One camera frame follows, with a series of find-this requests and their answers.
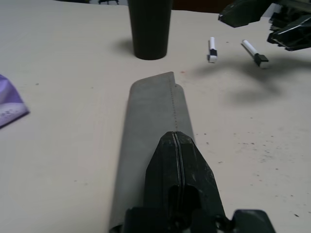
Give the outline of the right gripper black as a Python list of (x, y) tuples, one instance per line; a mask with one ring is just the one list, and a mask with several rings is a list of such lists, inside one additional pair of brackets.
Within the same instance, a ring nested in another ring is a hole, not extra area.
[(260, 21), (272, 3), (279, 6), (269, 23), (273, 30), (267, 42), (284, 47), (288, 51), (311, 47), (310, 0), (235, 0), (227, 5), (218, 20), (231, 27), (242, 27)]

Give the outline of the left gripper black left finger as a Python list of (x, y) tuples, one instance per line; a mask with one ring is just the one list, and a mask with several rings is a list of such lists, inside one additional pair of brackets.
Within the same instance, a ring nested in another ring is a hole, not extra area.
[(167, 132), (160, 138), (146, 169), (143, 205), (150, 208), (174, 208), (181, 186), (176, 132)]

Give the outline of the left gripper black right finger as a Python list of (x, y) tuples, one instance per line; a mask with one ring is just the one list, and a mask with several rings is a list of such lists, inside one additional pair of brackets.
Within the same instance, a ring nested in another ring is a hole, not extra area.
[(191, 137), (175, 133), (180, 146), (183, 178), (183, 208), (188, 212), (201, 209), (208, 216), (225, 216), (214, 174)]

